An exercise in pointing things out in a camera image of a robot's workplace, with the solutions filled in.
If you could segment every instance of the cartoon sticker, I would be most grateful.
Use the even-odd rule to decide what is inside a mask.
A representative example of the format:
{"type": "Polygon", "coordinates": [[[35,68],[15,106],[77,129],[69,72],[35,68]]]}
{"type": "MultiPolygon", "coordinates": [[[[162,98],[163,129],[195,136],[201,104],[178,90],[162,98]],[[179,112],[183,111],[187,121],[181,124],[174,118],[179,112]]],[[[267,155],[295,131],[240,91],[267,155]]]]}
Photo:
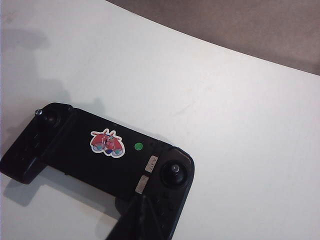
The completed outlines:
{"type": "Polygon", "coordinates": [[[95,153],[104,153],[113,158],[120,158],[125,154],[125,146],[122,143],[122,138],[116,135],[116,131],[106,128],[103,132],[92,131],[93,136],[90,141],[92,151],[95,153]]]}

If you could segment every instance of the handheld controller grip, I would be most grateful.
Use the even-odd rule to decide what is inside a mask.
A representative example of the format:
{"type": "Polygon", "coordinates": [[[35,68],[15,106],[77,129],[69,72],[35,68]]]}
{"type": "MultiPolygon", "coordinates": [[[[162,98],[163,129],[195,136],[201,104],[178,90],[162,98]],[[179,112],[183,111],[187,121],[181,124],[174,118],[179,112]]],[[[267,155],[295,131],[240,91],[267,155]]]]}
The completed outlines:
{"type": "Polygon", "coordinates": [[[170,240],[195,170],[180,148],[62,103],[35,111],[0,171],[29,184],[47,165],[130,202],[108,240],[170,240]]]}

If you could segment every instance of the thumbstick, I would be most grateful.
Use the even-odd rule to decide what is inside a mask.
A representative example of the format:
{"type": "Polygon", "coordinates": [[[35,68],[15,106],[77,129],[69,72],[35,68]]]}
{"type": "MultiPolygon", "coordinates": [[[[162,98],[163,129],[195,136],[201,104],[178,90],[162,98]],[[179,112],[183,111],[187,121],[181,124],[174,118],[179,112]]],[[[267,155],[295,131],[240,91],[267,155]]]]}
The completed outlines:
{"type": "Polygon", "coordinates": [[[50,110],[37,109],[34,115],[38,123],[43,127],[53,127],[57,122],[57,115],[50,110]]]}
{"type": "Polygon", "coordinates": [[[162,180],[169,187],[180,187],[187,180],[187,171],[179,163],[168,163],[163,167],[162,180]]]}

